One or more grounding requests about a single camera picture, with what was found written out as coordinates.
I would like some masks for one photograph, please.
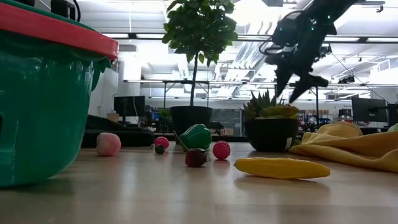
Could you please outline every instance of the cable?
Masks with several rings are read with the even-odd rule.
[[[76,21],[80,22],[80,17],[81,17],[80,6],[77,3],[77,0],[73,0],[73,3],[75,3],[76,10],[77,10],[77,20]]]
[[[136,112],[134,119],[136,120],[137,124],[139,125],[138,119],[137,119],[138,113],[137,113],[137,108],[136,108],[136,97],[135,96],[132,97],[132,104],[134,105],[134,111]]]
[[[373,92],[374,94],[376,94],[376,96],[380,97],[382,100],[385,100],[387,103],[390,103],[390,102],[388,102],[386,99],[384,99],[383,97],[381,97],[381,95],[379,95],[379,94],[376,93],[374,90],[372,90],[372,88],[368,87],[367,84],[365,84],[364,82],[362,82],[356,75],[354,75],[354,73],[353,73],[350,69],[348,69],[348,68],[343,64],[343,62],[341,62],[341,60],[338,59],[338,58],[336,57],[336,55],[334,55],[333,53],[331,53],[331,54],[334,56],[334,58],[335,58],[345,69],[347,69],[348,72],[350,72],[350,74],[352,74],[352,76],[354,76],[360,83],[362,83],[363,86],[365,86],[366,88],[368,88],[371,92]]]
[[[271,37],[269,37],[267,40],[265,40],[261,45],[260,45],[260,47],[259,47],[259,51],[260,51],[260,53],[262,53],[263,55],[269,55],[269,53],[268,53],[268,49],[264,49],[264,51],[262,51],[261,49],[262,49],[262,47],[264,46],[264,45],[266,45],[268,42],[269,42],[269,40],[271,40]]]

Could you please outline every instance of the yellow banana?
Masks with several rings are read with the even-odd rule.
[[[288,158],[238,159],[235,167],[248,174],[275,179],[311,179],[330,175],[330,169],[324,165]]]

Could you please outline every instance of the black pot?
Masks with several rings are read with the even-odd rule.
[[[170,108],[174,131],[180,136],[194,124],[210,124],[213,109],[205,106],[173,106]]]
[[[254,119],[244,122],[251,146],[260,152],[285,152],[299,132],[297,119]]]

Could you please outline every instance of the toy vegetable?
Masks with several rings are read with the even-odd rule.
[[[194,124],[181,136],[187,149],[208,149],[211,144],[211,133],[203,124]]]
[[[248,174],[275,179],[310,179],[330,175],[329,168],[324,165],[287,158],[238,159],[235,167]]]

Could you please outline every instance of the desk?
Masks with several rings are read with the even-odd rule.
[[[389,128],[360,128],[363,135],[387,132]]]
[[[254,152],[232,143],[229,161],[185,167],[185,154],[128,149],[116,157],[81,151],[64,172],[30,187],[0,191],[1,223],[62,224],[390,224],[398,220],[398,174],[310,159],[323,179],[275,180],[234,168]]]

